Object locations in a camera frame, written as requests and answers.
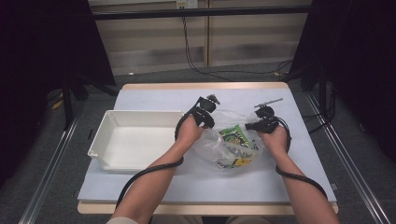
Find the white plastic container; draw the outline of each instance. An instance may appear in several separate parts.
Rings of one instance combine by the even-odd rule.
[[[88,155],[104,170],[141,171],[174,144],[176,111],[108,110]]]

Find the clear plastic bag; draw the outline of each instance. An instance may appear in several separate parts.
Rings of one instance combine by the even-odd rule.
[[[228,110],[211,114],[213,129],[204,130],[192,148],[201,157],[213,161],[220,169],[248,165],[264,151],[264,144],[255,131],[248,131],[245,124],[258,119],[246,117]]]

